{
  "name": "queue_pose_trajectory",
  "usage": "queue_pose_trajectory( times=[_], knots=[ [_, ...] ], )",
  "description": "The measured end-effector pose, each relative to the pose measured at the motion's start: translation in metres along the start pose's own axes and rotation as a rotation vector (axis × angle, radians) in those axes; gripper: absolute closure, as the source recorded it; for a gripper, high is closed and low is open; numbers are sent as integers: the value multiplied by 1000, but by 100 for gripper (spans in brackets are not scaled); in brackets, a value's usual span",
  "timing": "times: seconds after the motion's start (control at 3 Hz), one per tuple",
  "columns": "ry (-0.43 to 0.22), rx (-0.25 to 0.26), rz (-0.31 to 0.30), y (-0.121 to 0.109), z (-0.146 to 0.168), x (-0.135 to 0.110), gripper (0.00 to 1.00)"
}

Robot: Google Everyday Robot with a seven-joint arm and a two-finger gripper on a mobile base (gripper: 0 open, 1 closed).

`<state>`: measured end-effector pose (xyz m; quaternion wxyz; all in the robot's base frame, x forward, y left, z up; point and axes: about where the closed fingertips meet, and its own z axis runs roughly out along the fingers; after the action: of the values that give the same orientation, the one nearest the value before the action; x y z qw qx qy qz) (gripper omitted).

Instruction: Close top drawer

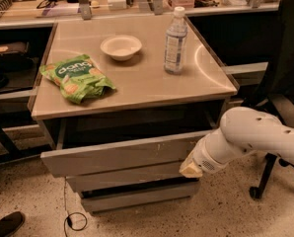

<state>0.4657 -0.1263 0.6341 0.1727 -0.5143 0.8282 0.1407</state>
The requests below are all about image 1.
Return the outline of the white gripper with vents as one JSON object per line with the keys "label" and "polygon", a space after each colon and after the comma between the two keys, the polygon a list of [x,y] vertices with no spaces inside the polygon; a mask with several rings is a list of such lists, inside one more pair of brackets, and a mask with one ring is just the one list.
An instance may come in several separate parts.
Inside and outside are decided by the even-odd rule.
{"label": "white gripper with vents", "polygon": [[208,135],[202,137],[191,151],[192,158],[185,159],[180,166],[180,173],[186,178],[201,178],[203,172],[217,173],[227,167],[212,158],[206,147]]}

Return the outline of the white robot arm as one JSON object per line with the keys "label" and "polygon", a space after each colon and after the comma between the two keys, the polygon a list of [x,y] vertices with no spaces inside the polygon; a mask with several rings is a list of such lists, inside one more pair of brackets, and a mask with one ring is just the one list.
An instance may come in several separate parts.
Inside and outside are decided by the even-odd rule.
{"label": "white robot arm", "polygon": [[226,111],[217,129],[200,138],[180,166],[187,178],[216,173],[254,151],[280,156],[294,165],[294,128],[274,115],[251,108]]}

